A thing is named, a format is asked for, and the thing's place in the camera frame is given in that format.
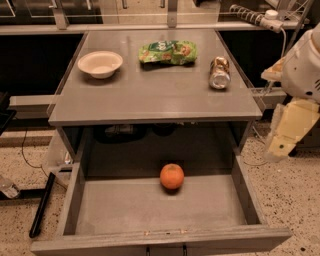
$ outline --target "gray cabinet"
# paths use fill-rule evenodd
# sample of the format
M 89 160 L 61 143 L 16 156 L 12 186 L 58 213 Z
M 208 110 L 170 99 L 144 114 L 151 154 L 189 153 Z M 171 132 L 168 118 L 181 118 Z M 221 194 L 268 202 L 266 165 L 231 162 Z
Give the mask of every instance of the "gray cabinet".
M 198 46 L 193 66 L 140 65 L 143 44 L 182 38 Z M 232 62 L 227 90 L 208 85 L 211 59 L 229 58 L 214 30 L 90 31 L 77 59 L 96 50 L 117 52 L 124 64 L 106 80 L 75 65 L 56 100 L 49 122 L 74 164 L 57 236 L 34 242 L 36 255 L 202 256 L 268 251 L 290 237 L 268 226 L 241 162 L 261 117 L 250 91 Z M 167 122 L 176 124 L 168 136 L 150 129 Z M 96 140 L 96 127 L 114 124 L 147 132 L 128 143 Z M 159 183 L 170 161 L 185 171 L 175 193 Z

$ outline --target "green snack bag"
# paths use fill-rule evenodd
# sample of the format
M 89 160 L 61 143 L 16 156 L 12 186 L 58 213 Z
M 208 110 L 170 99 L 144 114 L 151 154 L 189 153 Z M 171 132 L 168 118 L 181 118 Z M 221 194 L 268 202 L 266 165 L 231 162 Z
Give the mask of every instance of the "green snack bag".
M 184 65 L 197 59 L 196 44 L 190 41 L 161 41 L 144 45 L 139 49 L 141 63 L 160 62 Z

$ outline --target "white bowl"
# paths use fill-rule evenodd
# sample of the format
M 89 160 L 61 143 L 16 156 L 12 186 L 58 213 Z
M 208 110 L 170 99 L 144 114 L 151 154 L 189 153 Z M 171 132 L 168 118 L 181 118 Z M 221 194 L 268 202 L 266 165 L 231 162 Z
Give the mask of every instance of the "white bowl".
M 122 57 L 114 52 L 98 51 L 83 56 L 78 61 L 81 71 L 94 78 L 104 79 L 114 74 L 123 63 Z

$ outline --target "drawer handle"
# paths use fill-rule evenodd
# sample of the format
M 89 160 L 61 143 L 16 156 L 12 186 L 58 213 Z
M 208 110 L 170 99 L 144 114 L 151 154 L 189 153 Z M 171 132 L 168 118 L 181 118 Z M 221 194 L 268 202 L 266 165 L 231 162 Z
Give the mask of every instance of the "drawer handle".
M 127 0 L 122 0 L 122 8 L 123 9 L 127 9 L 128 8 Z
M 183 256 L 188 256 L 187 246 L 184 245 L 182 249 L 183 249 Z
M 184 245 L 182 247 L 182 249 L 183 249 L 183 256 L 188 256 L 187 246 Z M 149 247 L 147 247 L 147 249 L 146 249 L 146 256 L 150 256 L 150 248 Z

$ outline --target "black panel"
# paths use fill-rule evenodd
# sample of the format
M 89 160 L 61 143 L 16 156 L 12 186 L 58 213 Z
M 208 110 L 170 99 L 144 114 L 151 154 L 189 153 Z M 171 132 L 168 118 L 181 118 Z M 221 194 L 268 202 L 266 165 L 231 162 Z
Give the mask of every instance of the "black panel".
M 261 73 L 281 58 L 284 36 L 269 30 L 219 31 L 232 55 L 255 87 L 264 87 Z M 287 31 L 287 40 L 293 31 Z
M 0 91 L 12 96 L 54 94 L 81 38 L 0 36 Z

